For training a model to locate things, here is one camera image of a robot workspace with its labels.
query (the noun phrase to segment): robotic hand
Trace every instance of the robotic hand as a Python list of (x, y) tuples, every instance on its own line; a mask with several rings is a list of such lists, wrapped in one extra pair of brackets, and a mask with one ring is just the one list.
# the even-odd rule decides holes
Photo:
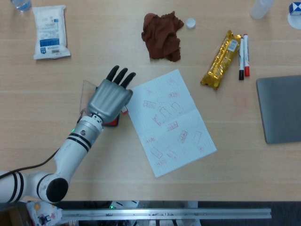
[(120, 84), (127, 68), (122, 69), (112, 81), (118, 69), (119, 66), (113, 67), (102, 81), (88, 103), (89, 116), (80, 119), (65, 143), (53, 155), (56, 172), (38, 171), (28, 175), (19, 172), (32, 167), (0, 171), (0, 203), (16, 202), (25, 195), (49, 203), (59, 202), (65, 197), (73, 173), (103, 131), (102, 123), (113, 121), (132, 97), (133, 92), (126, 87), (136, 74), (130, 73)]

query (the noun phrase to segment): crumpled brown cloth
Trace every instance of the crumpled brown cloth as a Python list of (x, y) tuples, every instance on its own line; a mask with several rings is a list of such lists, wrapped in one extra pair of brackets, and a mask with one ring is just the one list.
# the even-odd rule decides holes
[(170, 61), (178, 61), (180, 55), (180, 39), (176, 32), (183, 27), (184, 23), (179, 20), (174, 12), (159, 17), (148, 13), (144, 17), (142, 40), (145, 41), (150, 58), (166, 58)]

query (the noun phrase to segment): gray laptop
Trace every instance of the gray laptop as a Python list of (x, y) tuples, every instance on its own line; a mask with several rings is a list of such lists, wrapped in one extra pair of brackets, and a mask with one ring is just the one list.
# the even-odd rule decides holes
[(256, 85), (266, 142), (301, 141), (301, 75), (262, 78)]

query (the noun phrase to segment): black fingertip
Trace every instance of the black fingertip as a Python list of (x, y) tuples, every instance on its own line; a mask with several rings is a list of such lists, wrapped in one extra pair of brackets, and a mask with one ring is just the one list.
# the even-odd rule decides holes
[(127, 68), (122, 69), (121, 72), (119, 72), (119, 74), (115, 78), (114, 83), (119, 84), (126, 73), (127, 73)]
[(116, 74), (116, 72), (118, 71), (118, 69), (119, 69), (118, 65), (116, 65), (115, 67), (113, 67), (112, 70), (110, 71), (110, 73), (108, 74), (108, 76), (107, 76), (106, 79), (109, 80), (109, 81), (112, 81), (113, 78), (114, 78), (114, 76), (115, 76), (115, 74)]
[(126, 88), (128, 86), (128, 84), (131, 82), (131, 80), (136, 76), (135, 72), (130, 73), (126, 79), (124, 79), (124, 81), (121, 83), (121, 86)]

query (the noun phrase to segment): white paper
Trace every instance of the white paper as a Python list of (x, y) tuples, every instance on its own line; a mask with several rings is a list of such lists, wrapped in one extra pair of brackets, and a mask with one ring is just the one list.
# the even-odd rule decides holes
[(128, 113), (156, 177), (216, 151), (179, 70), (133, 92)]

